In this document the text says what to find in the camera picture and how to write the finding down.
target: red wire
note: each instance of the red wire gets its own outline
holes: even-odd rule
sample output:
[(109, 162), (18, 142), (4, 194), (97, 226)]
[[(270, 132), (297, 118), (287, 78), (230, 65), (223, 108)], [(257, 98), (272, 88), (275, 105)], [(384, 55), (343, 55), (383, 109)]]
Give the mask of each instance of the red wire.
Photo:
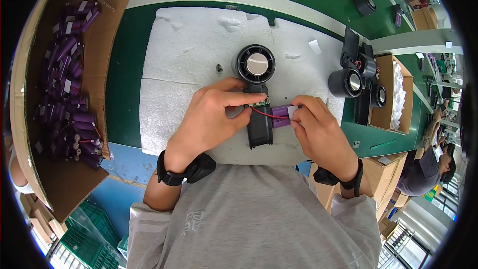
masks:
[(274, 117), (274, 118), (286, 118), (286, 119), (289, 119), (289, 117), (278, 117), (278, 116), (273, 116), (273, 115), (268, 115), (264, 112), (260, 112), (259, 110), (255, 109), (254, 107), (250, 106), (250, 108), (252, 108), (255, 112), (257, 113), (260, 113), (261, 115), (265, 115), (267, 117)]
[(96, 129), (96, 126), (93, 127), (95, 127), (96, 133), (98, 133), (99, 140), (101, 140), (101, 135), (99, 134), (98, 129)]

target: white packing foam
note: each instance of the white packing foam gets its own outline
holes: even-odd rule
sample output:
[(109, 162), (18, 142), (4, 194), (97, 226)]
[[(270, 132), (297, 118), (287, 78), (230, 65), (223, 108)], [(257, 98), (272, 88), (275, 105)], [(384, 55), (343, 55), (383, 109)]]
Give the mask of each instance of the white packing foam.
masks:
[[(308, 42), (317, 39), (322, 54)], [(276, 70), (267, 82), (271, 106), (290, 104), (298, 94), (329, 99), (342, 119), (343, 98), (328, 91), (328, 75), (338, 69), (342, 42), (281, 19), (269, 27), (264, 16), (200, 7), (162, 8), (156, 12), (140, 91), (140, 132), (144, 153), (159, 155), (174, 134), (192, 94), (221, 78), (234, 76), (231, 61), (243, 47), (261, 44), (272, 51)], [(308, 159), (290, 126), (273, 130), (274, 144), (249, 149), (246, 129), (208, 153), (217, 163), (296, 165)]]

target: person's right hand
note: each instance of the person's right hand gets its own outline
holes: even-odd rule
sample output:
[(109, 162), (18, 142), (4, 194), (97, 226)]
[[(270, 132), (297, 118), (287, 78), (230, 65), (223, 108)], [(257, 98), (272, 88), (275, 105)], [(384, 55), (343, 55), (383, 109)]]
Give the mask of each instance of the person's right hand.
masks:
[(291, 125), (303, 153), (341, 181), (352, 180), (357, 174), (359, 159), (324, 101), (299, 95), (291, 104), (302, 104), (302, 108), (294, 112)]

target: brown cardboard box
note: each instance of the brown cardboard box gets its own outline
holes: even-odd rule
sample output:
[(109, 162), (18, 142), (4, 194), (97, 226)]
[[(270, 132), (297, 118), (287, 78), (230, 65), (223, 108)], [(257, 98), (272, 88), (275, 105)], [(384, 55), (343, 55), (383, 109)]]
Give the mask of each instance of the brown cardboard box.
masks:
[(50, 225), (50, 227), (52, 228), (54, 234), (58, 237), (58, 239), (61, 239), (61, 237), (63, 237), (63, 235), (66, 233), (66, 231), (68, 230), (68, 227), (66, 226), (66, 224), (60, 224), (57, 220), (55, 219), (51, 219), (48, 224)]
[(23, 208), (25, 209), (25, 213), (30, 214), (32, 211), (32, 205), (30, 205), (27, 196), (25, 194), (20, 194), (20, 202)]
[[(53, 39), (52, 23), (66, 3), (80, 1), (83, 0), (37, 0), (15, 50), (10, 85), (10, 123), (21, 169), (36, 196), (60, 223), (108, 176), (105, 170), (93, 170), (82, 162), (52, 163), (47, 158), (33, 156), (31, 150), (40, 134), (39, 125), (31, 117), (40, 96), (35, 86), (47, 44)], [(102, 154), (109, 159), (105, 85), (113, 40), (128, 0), (97, 2), (101, 14), (83, 35), (82, 93), (89, 95), (89, 108), (98, 117), (97, 127), (105, 144)]]
[[(395, 56), (388, 54), (376, 57), (377, 67), (380, 68), (378, 83), (383, 85), (387, 90), (387, 101), (382, 108), (372, 108), (370, 116), (370, 125), (376, 128), (384, 129), (400, 134), (408, 134), (410, 131), (410, 122), (412, 121), (412, 110), (414, 104), (414, 77), (405, 68)], [(393, 82), (395, 80), (395, 72), (393, 70), (393, 62), (400, 64), (403, 75), (403, 90), (406, 92), (405, 105), (403, 106), (402, 116), (400, 118), (400, 127), (398, 131), (390, 129), (391, 111), (393, 108)]]
[(30, 213), (30, 222), (35, 227), (39, 235), (45, 240), (46, 243), (52, 243), (50, 237), (53, 233), (48, 221), (45, 220), (41, 211), (36, 208)]
[(430, 6), (413, 11), (412, 17), (417, 30), (436, 29), (438, 27), (435, 12)]
[(377, 220), (384, 213), (397, 187), (407, 153), (386, 155), (384, 157), (390, 160), (390, 163), (387, 165), (378, 161), (381, 157), (362, 159), (364, 174), (368, 178), (372, 193), (377, 202)]
[(391, 199), (395, 201), (395, 207), (403, 207), (405, 206), (411, 199), (411, 196), (403, 194), (400, 190), (395, 189), (393, 192)]
[(384, 218), (379, 223), (380, 238), (382, 241), (387, 240), (393, 235), (393, 232), (397, 229), (398, 224), (396, 222), (390, 221), (387, 218)]
[(334, 196), (334, 193), (337, 192), (337, 187), (338, 187), (338, 193), (340, 193), (340, 186), (339, 184), (335, 186), (330, 186), (326, 184), (317, 183), (314, 180), (314, 173), (318, 169), (318, 167), (319, 166), (315, 163), (311, 164), (310, 172), (309, 172), (309, 180), (315, 185), (315, 190), (317, 191), (317, 198), (319, 199), (320, 203), (330, 213), (330, 208), (332, 206), (332, 198)]

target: sleeve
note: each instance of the sleeve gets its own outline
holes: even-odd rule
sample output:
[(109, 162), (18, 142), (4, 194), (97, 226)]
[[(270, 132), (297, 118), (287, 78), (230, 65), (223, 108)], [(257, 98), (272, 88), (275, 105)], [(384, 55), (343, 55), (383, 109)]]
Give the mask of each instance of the sleeve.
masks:
[(127, 269), (156, 268), (163, 252), (171, 214), (152, 210), (142, 202), (131, 206)]
[(334, 194), (331, 207), (331, 215), (363, 252), (373, 268), (378, 266), (382, 246), (376, 205), (375, 199), (366, 195), (345, 199), (339, 194)]

